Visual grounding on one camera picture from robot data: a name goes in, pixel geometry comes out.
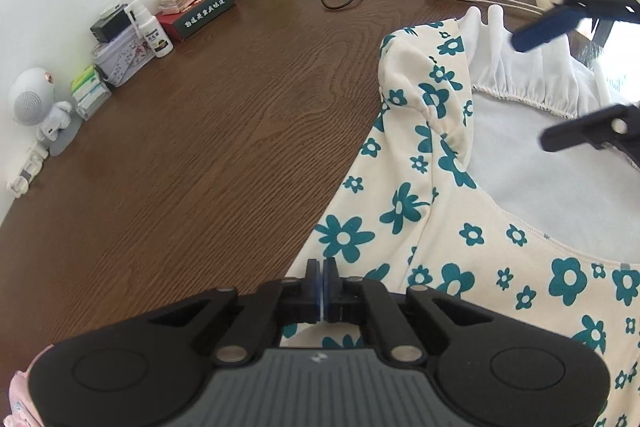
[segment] floral dress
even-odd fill
[[[386,36],[378,76],[380,113],[289,275],[334,257],[343,277],[398,293],[425,284],[572,337],[609,367],[596,427],[636,427],[639,267],[562,245],[499,208],[466,172],[473,98],[455,20]],[[297,325],[284,337],[290,346],[362,344],[350,325]]]

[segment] red box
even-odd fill
[[[184,39],[193,35],[234,4],[234,0],[196,0],[184,12],[158,14],[156,17],[172,40],[184,42]]]

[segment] small white bottle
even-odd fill
[[[158,19],[151,15],[140,0],[130,3],[125,8],[125,12],[127,12],[131,24],[136,28],[136,33],[148,42],[156,57],[164,57],[172,51],[174,45],[162,29]]]

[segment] wooden table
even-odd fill
[[[281,277],[377,114],[382,37],[469,7],[236,3],[118,88],[9,212],[4,390],[49,343],[216,285],[250,291]],[[521,13],[508,10],[507,26]]]

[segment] black mount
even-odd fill
[[[282,328],[360,327],[362,349],[278,349]],[[571,339],[333,259],[251,295],[217,288],[63,341],[31,370],[47,427],[591,427],[609,373]]]
[[[514,31],[511,45],[527,52],[577,28],[580,21],[613,20],[640,23],[639,0],[562,0],[562,4],[540,16],[535,22]]]
[[[540,136],[542,149],[556,152],[582,143],[596,149],[610,144],[640,166],[640,108],[616,104],[549,127]]]

